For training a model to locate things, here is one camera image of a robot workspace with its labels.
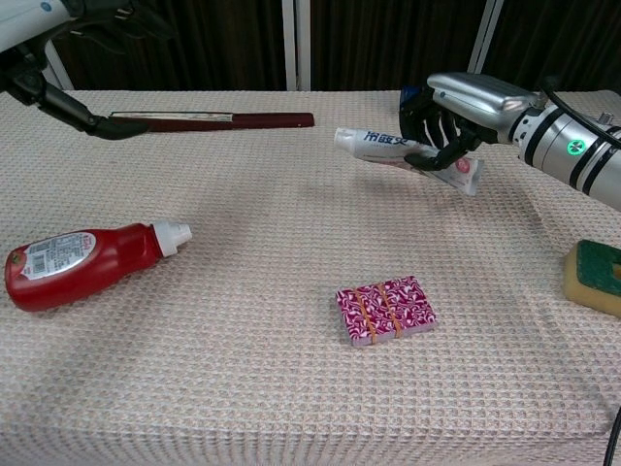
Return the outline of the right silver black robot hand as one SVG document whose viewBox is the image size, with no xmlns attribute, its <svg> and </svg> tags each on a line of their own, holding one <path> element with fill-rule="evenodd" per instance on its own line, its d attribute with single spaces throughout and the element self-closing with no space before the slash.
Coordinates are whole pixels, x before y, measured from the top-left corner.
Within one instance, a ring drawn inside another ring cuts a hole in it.
<svg viewBox="0 0 621 466">
<path fill-rule="evenodd" d="M 405 156 L 411 167 L 436 172 L 482 143 L 509 145 L 526 115 L 546 99 L 500 79 L 466 72 L 435 73 L 425 84 L 401 91 L 401 135 L 423 146 Z"/>
</svg>

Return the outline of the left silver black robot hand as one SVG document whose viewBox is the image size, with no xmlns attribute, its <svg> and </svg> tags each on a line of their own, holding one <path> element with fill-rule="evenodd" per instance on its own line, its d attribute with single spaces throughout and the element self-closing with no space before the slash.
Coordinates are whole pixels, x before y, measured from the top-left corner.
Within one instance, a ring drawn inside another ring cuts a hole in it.
<svg viewBox="0 0 621 466">
<path fill-rule="evenodd" d="M 119 37 L 168 40 L 174 31 L 144 1 L 3 1 L 1 3 L 1 90 L 25 106 L 104 140 L 129 139 L 148 132 L 135 120 L 97 116 L 83 103 L 49 83 L 43 71 L 48 42 L 74 35 L 113 53 L 123 53 Z"/>
</svg>

